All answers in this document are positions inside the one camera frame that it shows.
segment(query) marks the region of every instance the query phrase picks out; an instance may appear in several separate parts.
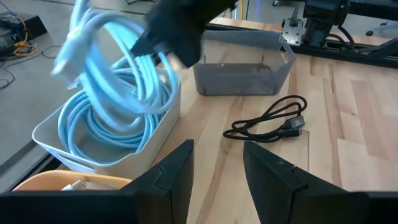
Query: yellow cable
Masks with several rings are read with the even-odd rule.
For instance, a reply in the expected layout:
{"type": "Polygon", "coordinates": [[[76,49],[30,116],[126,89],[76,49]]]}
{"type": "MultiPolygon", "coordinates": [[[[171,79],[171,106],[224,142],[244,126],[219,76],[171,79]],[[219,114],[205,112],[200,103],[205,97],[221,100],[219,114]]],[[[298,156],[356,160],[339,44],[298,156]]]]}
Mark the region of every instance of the yellow cable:
{"type": "Polygon", "coordinates": [[[241,7],[241,8],[240,8],[240,10],[241,10],[241,20],[243,20],[243,0],[240,0],[240,2],[241,2],[241,3],[240,3],[240,5],[241,5],[241,6],[240,6],[240,7],[241,7]]]}
{"type": "Polygon", "coordinates": [[[20,42],[14,44],[14,46],[17,47],[17,49],[15,49],[13,53],[14,53],[15,56],[19,56],[19,57],[26,57],[26,56],[31,56],[33,54],[36,54],[36,52],[39,50],[39,48],[34,46],[34,45],[26,44],[27,43],[27,39],[28,39],[27,27],[26,27],[24,19],[22,18],[22,16],[19,14],[19,12],[17,10],[16,10],[16,14],[17,14],[19,20],[22,22],[22,25],[24,26],[25,39],[23,41],[20,41],[20,42]],[[24,47],[32,48],[33,51],[29,52],[28,54],[20,53],[20,51],[24,47]]]}

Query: black equipment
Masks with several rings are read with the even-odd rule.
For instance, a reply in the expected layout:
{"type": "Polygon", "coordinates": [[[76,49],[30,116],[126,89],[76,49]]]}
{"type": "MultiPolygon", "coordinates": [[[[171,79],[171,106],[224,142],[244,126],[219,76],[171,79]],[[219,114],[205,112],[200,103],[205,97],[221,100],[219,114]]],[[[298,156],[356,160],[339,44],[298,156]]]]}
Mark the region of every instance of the black equipment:
{"type": "Polygon", "coordinates": [[[397,192],[347,192],[244,143],[244,170],[261,223],[397,223],[397,192]]]}
{"type": "MultiPolygon", "coordinates": [[[[244,169],[261,223],[397,223],[397,192],[347,192],[253,142],[244,169]]],[[[187,222],[193,184],[193,140],[117,191],[8,192],[4,223],[187,222]]]]}
{"type": "Polygon", "coordinates": [[[0,14],[0,53],[3,56],[12,55],[15,50],[14,44],[23,41],[26,33],[28,33],[27,40],[32,40],[47,33],[47,29],[39,16],[20,15],[25,22],[26,28],[14,12],[9,11],[0,14]]]}
{"type": "Polygon", "coordinates": [[[3,223],[185,224],[193,184],[193,140],[121,190],[9,192],[3,223]]]}
{"type": "Polygon", "coordinates": [[[303,14],[303,17],[307,18],[304,44],[323,47],[331,28],[343,25],[348,10],[349,0],[308,1],[303,14]]]}
{"type": "MultiPolygon", "coordinates": [[[[208,24],[227,8],[234,9],[235,2],[236,0],[158,0],[146,15],[147,29],[131,52],[134,55],[160,51],[174,53],[186,67],[191,67],[200,59],[200,38],[205,29],[250,30],[208,24]]],[[[308,20],[307,30],[303,36],[299,34],[298,37],[301,38],[298,40],[289,42],[292,50],[296,54],[398,68],[396,39],[380,46],[356,44],[342,27],[347,13],[359,14],[363,4],[362,1],[353,0],[307,0],[304,12],[304,17],[308,20]],[[337,26],[347,36],[349,43],[338,35],[329,34],[332,26],[337,26]]]]}
{"type": "MultiPolygon", "coordinates": [[[[307,0],[275,0],[273,6],[284,1],[306,2],[307,0]]],[[[398,0],[349,0],[349,4],[350,14],[398,21],[398,0]]]]}
{"type": "Polygon", "coordinates": [[[145,19],[147,29],[131,49],[134,55],[173,52],[191,67],[200,59],[206,24],[237,0],[158,0],[145,19]]]}

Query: black usb cable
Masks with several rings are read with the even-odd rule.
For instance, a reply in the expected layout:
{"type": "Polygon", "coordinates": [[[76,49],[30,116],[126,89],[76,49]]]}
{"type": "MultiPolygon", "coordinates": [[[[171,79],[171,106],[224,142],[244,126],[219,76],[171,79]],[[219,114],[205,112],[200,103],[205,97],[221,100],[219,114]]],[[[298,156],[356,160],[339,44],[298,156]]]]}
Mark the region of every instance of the black usb cable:
{"type": "Polygon", "coordinates": [[[223,136],[230,139],[237,139],[237,140],[248,140],[248,141],[257,141],[257,142],[264,142],[264,143],[271,143],[276,142],[282,138],[289,138],[289,137],[297,137],[301,135],[301,127],[307,122],[305,118],[301,115],[301,113],[307,108],[307,101],[304,97],[298,95],[290,95],[285,96],[278,101],[276,101],[270,108],[260,117],[242,120],[242,121],[235,121],[232,123],[232,129],[227,130],[223,133],[223,136]],[[303,105],[298,102],[289,103],[288,105],[272,111],[280,102],[287,100],[287,99],[300,99],[303,101],[303,105]],[[288,113],[280,113],[285,111],[291,107],[297,107],[297,110],[288,112],[288,113]],[[282,118],[286,116],[293,116],[296,117],[290,118],[285,121],[285,123],[279,128],[264,134],[252,134],[249,132],[249,128],[253,127],[254,125],[263,122],[269,121],[272,119],[282,118]],[[233,134],[239,133],[243,136],[236,136],[233,134]]]}

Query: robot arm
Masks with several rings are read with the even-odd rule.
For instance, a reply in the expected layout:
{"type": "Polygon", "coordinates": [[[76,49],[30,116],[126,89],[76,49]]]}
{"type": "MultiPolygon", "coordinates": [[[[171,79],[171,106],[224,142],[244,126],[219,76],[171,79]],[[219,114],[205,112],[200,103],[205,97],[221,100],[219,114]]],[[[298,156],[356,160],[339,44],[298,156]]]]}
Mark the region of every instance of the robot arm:
{"type": "Polygon", "coordinates": [[[187,67],[200,59],[205,26],[237,0],[158,0],[146,15],[147,29],[131,49],[136,55],[173,52],[187,67]]]}

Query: orange plastic container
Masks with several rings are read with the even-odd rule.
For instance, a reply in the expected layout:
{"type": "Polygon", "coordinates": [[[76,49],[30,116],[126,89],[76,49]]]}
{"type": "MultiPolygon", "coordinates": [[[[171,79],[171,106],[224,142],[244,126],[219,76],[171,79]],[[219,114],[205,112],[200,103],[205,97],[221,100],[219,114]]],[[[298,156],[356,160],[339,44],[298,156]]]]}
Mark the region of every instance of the orange plastic container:
{"type": "Polygon", "coordinates": [[[121,189],[132,180],[111,177],[99,174],[87,174],[67,170],[51,170],[37,174],[18,185],[15,190],[62,190],[68,184],[73,184],[78,180],[106,184],[117,189],[121,189]]]}

